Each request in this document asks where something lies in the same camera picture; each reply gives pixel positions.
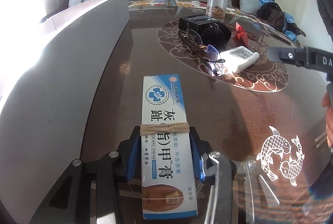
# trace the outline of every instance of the black box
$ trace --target black box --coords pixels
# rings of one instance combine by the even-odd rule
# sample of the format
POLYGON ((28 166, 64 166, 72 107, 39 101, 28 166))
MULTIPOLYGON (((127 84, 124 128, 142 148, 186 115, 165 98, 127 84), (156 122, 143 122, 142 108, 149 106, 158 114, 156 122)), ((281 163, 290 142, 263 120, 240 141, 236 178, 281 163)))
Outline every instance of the black box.
POLYGON ((201 34, 209 27, 210 24, 220 23, 220 20, 207 15, 181 17, 179 19, 179 29, 183 32, 186 32, 188 23, 191 30, 201 34))

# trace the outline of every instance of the circular logo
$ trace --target circular logo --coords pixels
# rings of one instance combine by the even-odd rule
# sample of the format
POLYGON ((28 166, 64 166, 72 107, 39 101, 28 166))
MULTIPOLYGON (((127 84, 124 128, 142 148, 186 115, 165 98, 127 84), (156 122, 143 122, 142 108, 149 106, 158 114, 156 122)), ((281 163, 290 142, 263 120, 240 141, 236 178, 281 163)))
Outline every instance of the circular logo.
POLYGON ((176 81, 177 81, 177 78, 174 77, 174 76, 172 76, 172 77, 169 78, 169 81, 170 81, 170 82, 176 82, 176 81))
POLYGON ((162 85, 151 86, 146 92, 146 99, 150 104, 161 105, 169 99, 169 90, 162 85))

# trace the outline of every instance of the fish design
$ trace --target fish design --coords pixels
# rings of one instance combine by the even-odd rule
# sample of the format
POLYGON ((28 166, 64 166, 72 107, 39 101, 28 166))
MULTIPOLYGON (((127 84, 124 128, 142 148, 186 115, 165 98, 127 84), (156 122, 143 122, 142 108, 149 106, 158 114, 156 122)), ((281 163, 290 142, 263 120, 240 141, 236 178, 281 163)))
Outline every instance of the fish design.
POLYGON ((261 161, 261 168, 267 174, 271 181, 278 179, 276 174, 270 170, 269 164, 273 164, 273 158, 271 154, 277 154, 280 158, 283 158, 284 154, 289 154, 291 152, 291 145, 287 139, 281 137, 279 131, 274 127, 269 126, 272 130, 272 136, 269 136, 263 143, 261 147, 261 152, 257 155, 257 160, 261 161))
POLYGON ((298 149, 296 152, 297 160, 292 159, 290 156, 289 161, 283 161, 281 163, 279 170, 281 171, 283 177, 290 179, 291 185, 297 186, 296 177, 301 172, 305 154, 303 154, 302 146, 297 135, 296 138, 291 139, 291 141, 297 146, 298 149))

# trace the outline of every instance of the red wrapper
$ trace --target red wrapper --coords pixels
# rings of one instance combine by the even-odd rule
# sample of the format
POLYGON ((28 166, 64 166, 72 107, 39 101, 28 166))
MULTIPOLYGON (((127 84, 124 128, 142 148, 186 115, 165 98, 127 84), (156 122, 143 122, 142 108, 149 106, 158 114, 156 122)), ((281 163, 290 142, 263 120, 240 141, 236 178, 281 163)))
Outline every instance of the red wrapper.
POLYGON ((236 38, 243 42, 245 44, 246 47, 249 46, 249 40, 247 38, 247 34, 246 31, 242 28, 241 25, 238 24, 238 22, 236 22, 236 38))

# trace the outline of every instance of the clear plastic jar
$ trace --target clear plastic jar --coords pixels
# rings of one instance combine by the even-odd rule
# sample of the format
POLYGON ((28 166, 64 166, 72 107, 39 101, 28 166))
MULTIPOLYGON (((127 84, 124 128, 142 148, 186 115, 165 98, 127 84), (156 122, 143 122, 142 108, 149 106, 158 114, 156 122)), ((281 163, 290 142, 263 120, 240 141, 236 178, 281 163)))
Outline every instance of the clear plastic jar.
POLYGON ((214 17, 225 17, 228 0, 207 0, 206 14, 214 17))

